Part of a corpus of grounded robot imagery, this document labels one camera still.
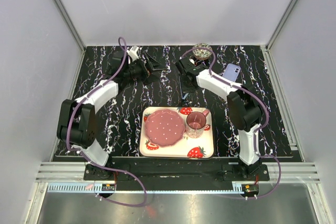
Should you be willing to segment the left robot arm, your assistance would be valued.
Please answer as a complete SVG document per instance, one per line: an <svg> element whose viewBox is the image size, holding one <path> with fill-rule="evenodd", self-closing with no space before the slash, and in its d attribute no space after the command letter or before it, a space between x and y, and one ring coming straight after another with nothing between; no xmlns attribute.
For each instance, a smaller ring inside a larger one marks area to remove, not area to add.
<svg viewBox="0 0 336 224"><path fill-rule="evenodd" d="M66 99L61 104L57 138L66 143L71 152L79 152L94 165L95 174L103 180L113 175L108 164L109 155L96 138L96 113L111 99L120 94L133 81L148 85L158 81L156 72L165 67L147 52L139 57L134 49L116 51L108 62L106 72L98 84L85 95Z"/></svg>

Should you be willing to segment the purple phone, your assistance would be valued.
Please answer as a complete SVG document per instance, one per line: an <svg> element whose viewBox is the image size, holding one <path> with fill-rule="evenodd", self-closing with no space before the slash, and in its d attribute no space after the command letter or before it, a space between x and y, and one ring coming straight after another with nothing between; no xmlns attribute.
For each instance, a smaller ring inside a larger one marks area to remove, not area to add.
<svg viewBox="0 0 336 224"><path fill-rule="evenodd" d="M237 65L229 63L223 73L223 78L235 82L239 76L241 68Z"/></svg>

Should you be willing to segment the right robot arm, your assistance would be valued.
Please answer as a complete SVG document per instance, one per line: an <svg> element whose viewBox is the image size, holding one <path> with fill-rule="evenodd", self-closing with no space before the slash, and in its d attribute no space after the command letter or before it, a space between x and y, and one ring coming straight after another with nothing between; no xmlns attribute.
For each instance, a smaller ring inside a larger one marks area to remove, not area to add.
<svg viewBox="0 0 336 224"><path fill-rule="evenodd" d="M224 99L228 106L228 117L239 135L239 161L235 172L244 180L250 180L261 166L258 137L263 118L269 116L261 100L248 87L229 81L208 69L205 65L194 65L182 58L176 64L180 82L188 92L208 90Z"/></svg>

